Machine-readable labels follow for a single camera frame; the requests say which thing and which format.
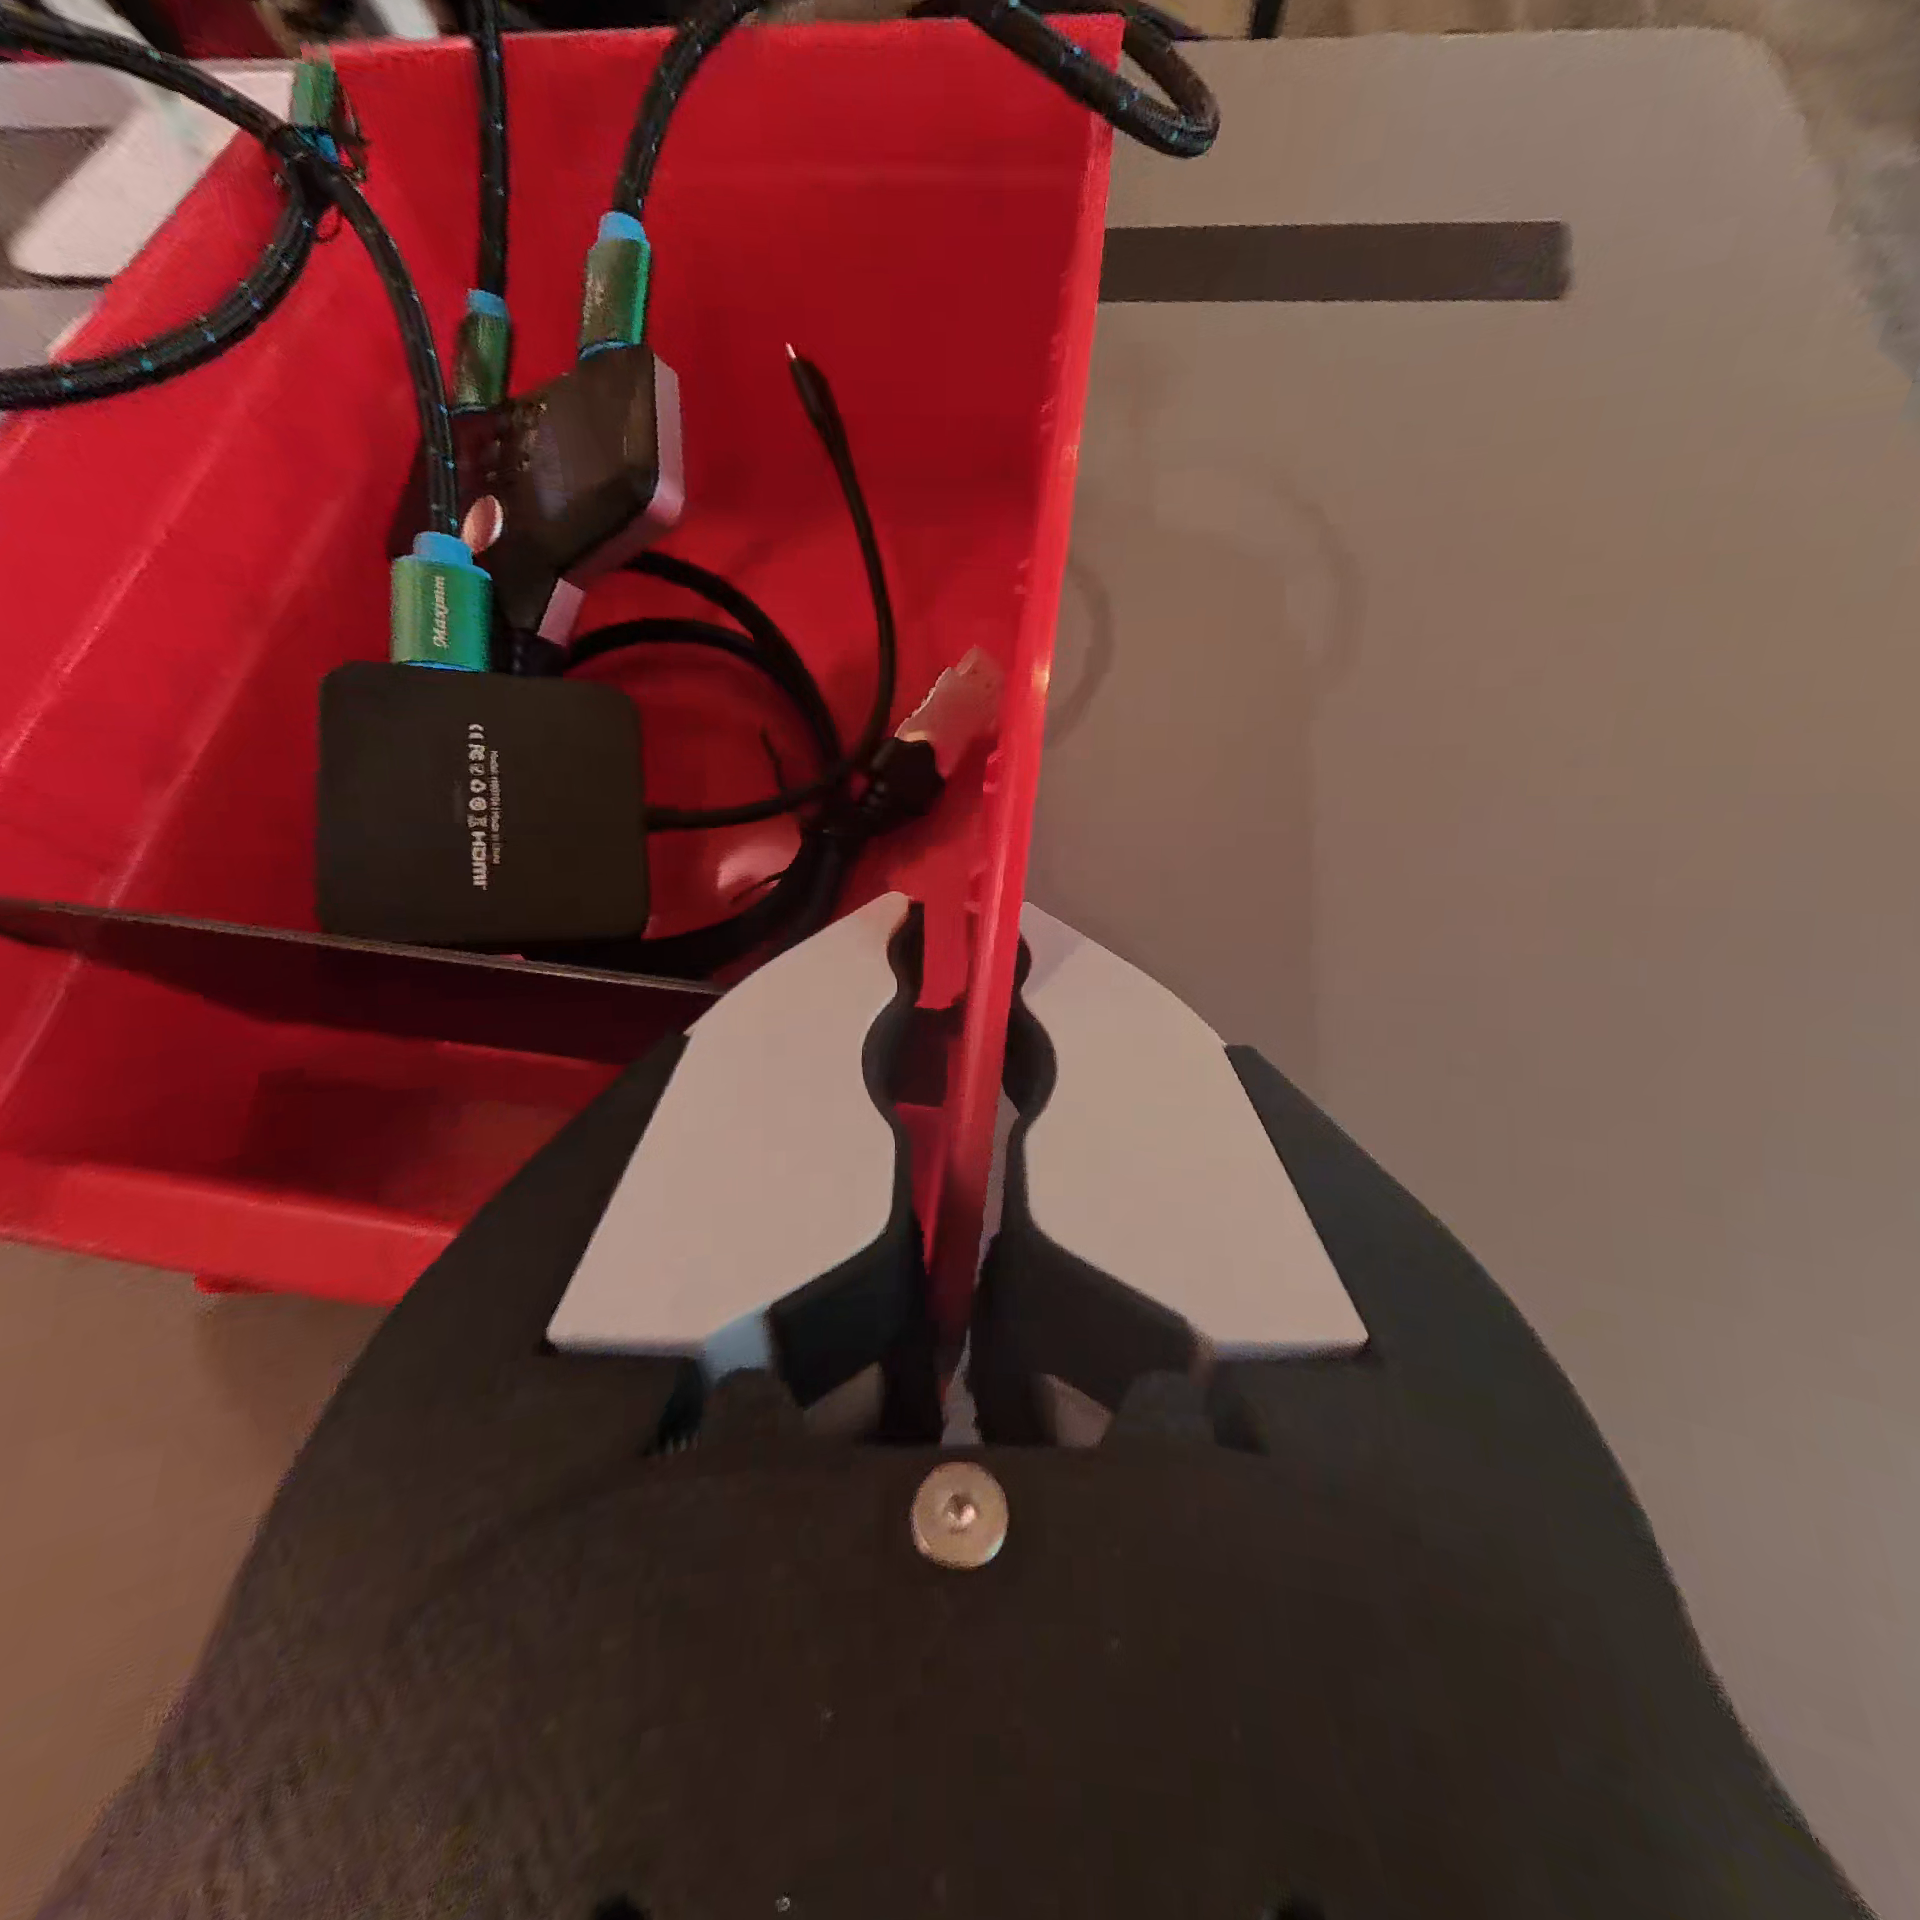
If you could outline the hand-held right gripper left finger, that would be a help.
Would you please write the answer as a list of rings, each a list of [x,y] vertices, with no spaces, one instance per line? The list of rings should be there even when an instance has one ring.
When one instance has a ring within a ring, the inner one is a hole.
[[[864,1080],[893,1008],[883,894],[688,1031],[546,1326],[567,1353],[775,1353],[775,1306],[888,1226],[897,1138]]]

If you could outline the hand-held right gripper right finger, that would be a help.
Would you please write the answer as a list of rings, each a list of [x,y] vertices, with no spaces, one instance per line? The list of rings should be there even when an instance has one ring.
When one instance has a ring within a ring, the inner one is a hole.
[[[1022,905],[1015,1109],[981,1309],[1015,1349],[1362,1349],[1367,1326],[1225,1044]]]

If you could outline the black square hdmi hub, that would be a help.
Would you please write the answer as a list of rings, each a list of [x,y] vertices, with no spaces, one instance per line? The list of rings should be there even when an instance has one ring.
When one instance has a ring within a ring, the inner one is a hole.
[[[611,684],[349,660],[319,681],[318,924],[532,953],[651,924],[638,702]]]

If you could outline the red plastic bin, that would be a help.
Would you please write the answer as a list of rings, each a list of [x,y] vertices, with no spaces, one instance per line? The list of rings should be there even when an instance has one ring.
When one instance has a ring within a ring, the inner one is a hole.
[[[998,737],[847,905],[927,905],[949,1017],[905,1107],[920,1206],[985,1177],[1040,694],[1086,404],[1111,134],[985,36],[746,28],[674,116],[641,223],[680,381],[669,554],[753,592],[847,728],[857,545],[790,387],[822,363],[877,523],[897,704],[971,650]],[[318,924],[324,674],[388,644],[417,460],[392,308],[332,233],[217,363],[2,423],[2,897]],[[217,1286],[392,1303],[609,1068],[232,1011],[2,943],[2,1237]]]

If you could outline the black bin divider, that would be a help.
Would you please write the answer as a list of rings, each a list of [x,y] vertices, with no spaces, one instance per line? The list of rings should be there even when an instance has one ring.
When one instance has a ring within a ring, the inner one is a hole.
[[[708,981],[74,900],[2,897],[0,928],[13,945],[70,953],[260,1021],[600,1068],[628,1068],[720,1000]]]

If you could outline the black tape strip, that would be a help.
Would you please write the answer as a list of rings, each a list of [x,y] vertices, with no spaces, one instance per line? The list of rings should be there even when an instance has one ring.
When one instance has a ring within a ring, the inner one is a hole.
[[[1559,221],[1111,228],[1100,304],[1549,304]]]

